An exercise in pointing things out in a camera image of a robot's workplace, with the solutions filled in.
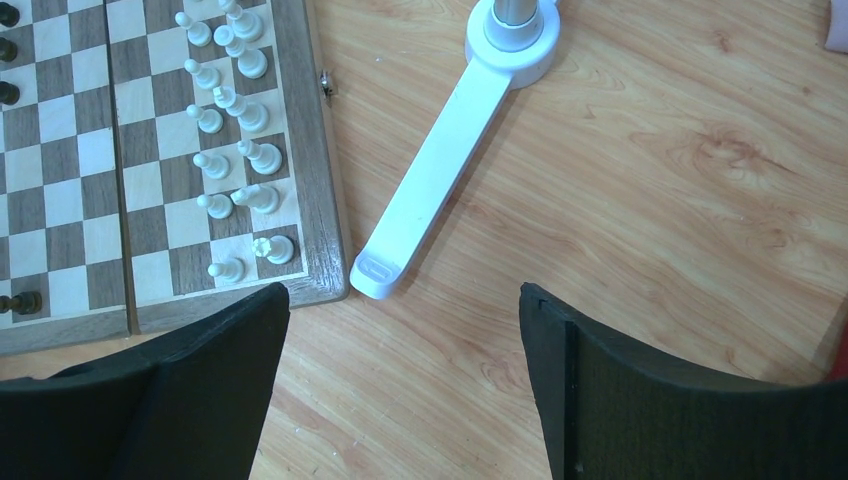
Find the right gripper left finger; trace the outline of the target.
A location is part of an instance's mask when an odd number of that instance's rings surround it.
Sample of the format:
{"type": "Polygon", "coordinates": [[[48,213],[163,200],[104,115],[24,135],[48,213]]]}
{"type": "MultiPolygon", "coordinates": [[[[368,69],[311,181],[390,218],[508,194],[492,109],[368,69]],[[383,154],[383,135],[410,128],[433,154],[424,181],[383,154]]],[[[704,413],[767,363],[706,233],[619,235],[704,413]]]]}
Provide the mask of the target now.
{"type": "Polygon", "coordinates": [[[5,479],[246,479],[290,319],[271,284],[50,377],[1,384],[5,479]]]}

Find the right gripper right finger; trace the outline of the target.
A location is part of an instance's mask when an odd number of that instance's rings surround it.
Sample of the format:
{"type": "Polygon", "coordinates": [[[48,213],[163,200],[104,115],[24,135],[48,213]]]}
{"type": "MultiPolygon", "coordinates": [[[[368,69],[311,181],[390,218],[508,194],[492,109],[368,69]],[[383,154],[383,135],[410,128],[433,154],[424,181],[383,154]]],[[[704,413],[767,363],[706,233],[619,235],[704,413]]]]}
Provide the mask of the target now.
{"type": "Polygon", "coordinates": [[[711,369],[520,290],[555,479],[843,479],[847,378],[788,386],[711,369]]]}

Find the wooden folding chess board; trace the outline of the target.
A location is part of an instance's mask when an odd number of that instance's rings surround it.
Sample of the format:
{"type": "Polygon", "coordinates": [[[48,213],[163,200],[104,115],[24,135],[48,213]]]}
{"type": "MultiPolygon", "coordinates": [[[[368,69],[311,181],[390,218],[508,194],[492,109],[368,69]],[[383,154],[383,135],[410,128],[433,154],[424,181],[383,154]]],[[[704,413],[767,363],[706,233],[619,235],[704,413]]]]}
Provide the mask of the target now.
{"type": "Polygon", "coordinates": [[[3,354],[177,328],[271,283],[296,308],[347,295],[349,235],[311,2],[237,1],[263,21],[263,35],[245,41],[267,57],[258,79],[214,42],[230,26],[218,1],[5,2],[20,20],[1,25],[18,46],[1,81],[20,98],[1,104],[1,292],[38,291],[42,309],[2,315],[3,354]],[[209,44],[188,41],[179,11],[210,27],[209,44]],[[187,59],[265,105],[267,128],[244,131],[197,86],[187,59]],[[222,129],[202,132],[190,104],[217,110],[222,129]],[[236,146],[245,139],[275,145],[281,168],[254,171],[236,146]],[[209,178],[197,153],[225,156],[231,173],[209,178]],[[256,184],[278,191],[275,212],[232,202],[229,217],[213,219],[196,203],[256,184]],[[294,243],[288,263],[252,251],[275,235],[294,243]],[[207,273],[233,257],[245,266],[240,282],[207,273]]]}

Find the dark chess pawn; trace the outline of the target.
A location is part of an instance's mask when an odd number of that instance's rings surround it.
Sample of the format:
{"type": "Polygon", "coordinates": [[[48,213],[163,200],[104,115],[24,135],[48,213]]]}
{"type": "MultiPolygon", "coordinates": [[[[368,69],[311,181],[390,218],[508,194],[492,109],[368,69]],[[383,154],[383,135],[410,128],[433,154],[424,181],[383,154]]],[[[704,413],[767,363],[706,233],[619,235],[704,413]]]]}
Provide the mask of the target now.
{"type": "Polygon", "coordinates": [[[17,44],[5,37],[0,37],[0,61],[4,63],[13,62],[17,55],[17,44]]]}
{"type": "Polygon", "coordinates": [[[18,24],[20,20],[19,9],[5,1],[0,2],[0,24],[7,28],[12,28],[18,24]]]}
{"type": "Polygon", "coordinates": [[[0,103],[2,105],[15,105],[20,98],[20,89],[9,82],[0,82],[0,103]]]}

